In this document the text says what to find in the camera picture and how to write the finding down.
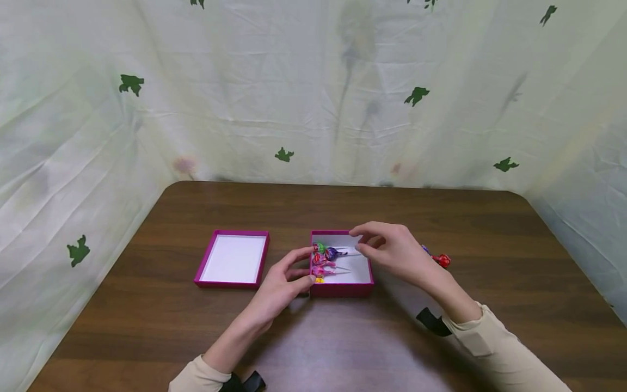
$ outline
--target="wooden table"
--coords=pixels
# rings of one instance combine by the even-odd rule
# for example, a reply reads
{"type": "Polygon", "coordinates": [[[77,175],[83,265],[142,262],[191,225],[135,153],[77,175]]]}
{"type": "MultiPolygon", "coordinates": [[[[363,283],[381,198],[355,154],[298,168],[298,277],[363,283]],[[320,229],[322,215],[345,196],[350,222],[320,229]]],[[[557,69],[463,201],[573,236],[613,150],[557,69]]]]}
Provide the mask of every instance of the wooden table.
{"type": "MultiPolygon", "coordinates": [[[[270,231],[268,268],[311,229],[368,220],[402,223],[449,254],[469,294],[574,391],[627,391],[627,330],[520,196],[198,182],[164,191],[30,390],[166,391],[253,296],[193,284],[213,230],[270,231]]],[[[380,283],[368,299],[297,299],[236,372],[258,370],[268,391],[487,390],[393,292],[380,283]]]]}

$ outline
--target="hand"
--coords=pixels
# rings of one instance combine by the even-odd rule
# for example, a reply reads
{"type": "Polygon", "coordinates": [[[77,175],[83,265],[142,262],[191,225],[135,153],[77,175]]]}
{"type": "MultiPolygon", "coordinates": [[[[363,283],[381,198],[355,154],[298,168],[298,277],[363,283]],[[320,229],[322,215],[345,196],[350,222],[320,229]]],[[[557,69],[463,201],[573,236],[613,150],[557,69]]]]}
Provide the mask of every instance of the hand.
{"type": "Polygon", "coordinates": [[[244,323],[259,326],[265,332],[272,320],[296,298],[306,293],[314,284],[315,277],[309,269],[291,269],[299,260],[304,260],[314,251],[312,246],[290,251],[268,271],[261,287],[238,318],[244,323]]]}
{"type": "Polygon", "coordinates": [[[427,292],[451,279],[403,225],[368,222],[355,227],[349,234],[363,236],[356,248],[364,256],[427,292]]]}

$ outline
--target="pink box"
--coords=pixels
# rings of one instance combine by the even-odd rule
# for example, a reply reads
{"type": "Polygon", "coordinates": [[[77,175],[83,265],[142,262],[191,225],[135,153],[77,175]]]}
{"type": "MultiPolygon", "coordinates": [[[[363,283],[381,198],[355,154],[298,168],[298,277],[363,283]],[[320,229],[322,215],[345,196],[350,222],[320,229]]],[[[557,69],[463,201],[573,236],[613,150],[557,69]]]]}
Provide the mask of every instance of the pink box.
{"type": "Polygon", "coordinates": [[[194,283],[199,287],[258,289],[268,244],[267,231],[214,231],[194,283]]]}
{"type": "MultiPolygon", "coordinates": [[[[320,242],[326,246],[355,246],[359,237],[351,237],[348,230],[313,230],[311,244],[320,242]]],[[[313,267],[313,255],[309,258],[309,270],[313,267]]],[[[324,278],[324,283],[315,283],[310,289],[312,297],[367,297],[374,287],[372,266],[365,256],[340,256],[335,261],[339,267],[348,268],[350,273],[324,278]]]]}

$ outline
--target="fabric backdrop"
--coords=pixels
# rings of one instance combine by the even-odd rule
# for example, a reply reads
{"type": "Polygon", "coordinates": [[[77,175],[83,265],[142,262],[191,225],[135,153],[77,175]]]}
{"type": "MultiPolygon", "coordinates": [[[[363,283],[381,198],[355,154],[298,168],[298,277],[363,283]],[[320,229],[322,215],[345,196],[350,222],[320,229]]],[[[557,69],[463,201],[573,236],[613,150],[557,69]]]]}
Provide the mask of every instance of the fabric backdrop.
{"type": "Polygon", "coordinates": [[[506,189],[627,321],[624,0],[0,1],[0,390],[178,180],[506,189]]]}

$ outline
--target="beige sleeve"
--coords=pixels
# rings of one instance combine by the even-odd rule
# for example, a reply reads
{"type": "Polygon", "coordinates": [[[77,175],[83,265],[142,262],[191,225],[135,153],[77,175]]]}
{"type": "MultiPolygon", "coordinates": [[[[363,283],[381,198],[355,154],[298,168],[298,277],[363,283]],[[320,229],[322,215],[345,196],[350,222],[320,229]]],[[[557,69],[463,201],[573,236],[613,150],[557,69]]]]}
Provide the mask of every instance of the beige sleeve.
{"type": "Polygon", "coordinates": [[[570,391],[534,353],[506,330],[487,306],[479,305],[483,311],[479,320],[458,325],[443,315],[442,321],[500,391],[570,391]]]}
{"type": "Polygon", "coordinates": [[[220,373],[207,365],[201,356],[183,368],[170,382],[169,392],[218,392],[222,384],[231,379],[230,374],[220,373]]]}

